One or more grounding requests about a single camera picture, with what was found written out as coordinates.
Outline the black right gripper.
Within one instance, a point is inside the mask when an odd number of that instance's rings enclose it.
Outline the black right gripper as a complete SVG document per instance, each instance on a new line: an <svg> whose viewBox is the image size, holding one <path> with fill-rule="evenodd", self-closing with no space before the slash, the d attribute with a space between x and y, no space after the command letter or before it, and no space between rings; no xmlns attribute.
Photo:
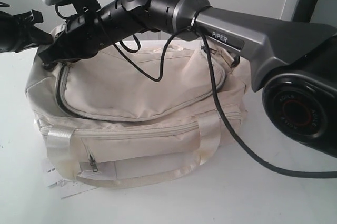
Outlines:
<svg viewBox="0 0 337 224"><path fill-rule="evenodd" d="M41 45L38 48L38 56L43 65L73 63L92 58L112 44L102 18L97 12L89 11L69 21L65 30L52 44Z"/></svg>

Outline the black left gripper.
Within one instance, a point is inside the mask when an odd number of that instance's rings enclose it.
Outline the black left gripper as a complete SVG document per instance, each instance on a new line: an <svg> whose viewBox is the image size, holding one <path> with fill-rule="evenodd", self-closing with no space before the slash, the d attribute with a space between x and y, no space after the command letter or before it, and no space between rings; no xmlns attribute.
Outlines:
<svg viewBox="0 0 337 224"><path fill-rule="evenodd" d="M1 11L1 53L16 52L52 43L52 36L35 26L42 23L40 11L11 15Z"/></svg>

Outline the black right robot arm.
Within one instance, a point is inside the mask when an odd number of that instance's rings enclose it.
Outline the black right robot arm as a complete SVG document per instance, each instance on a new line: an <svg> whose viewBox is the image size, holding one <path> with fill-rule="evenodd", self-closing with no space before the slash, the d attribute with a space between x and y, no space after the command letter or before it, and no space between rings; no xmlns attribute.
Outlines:
<svg viewBox="0 0 337 224"><path fill-rule="evenodd" d="M214 8L208 0L42 0L73 5L65 31L40 57L47 67L94 57L136 33L205 36L248 60L252 89L276 128L291 139L336 156L336 28Z"/></svg>

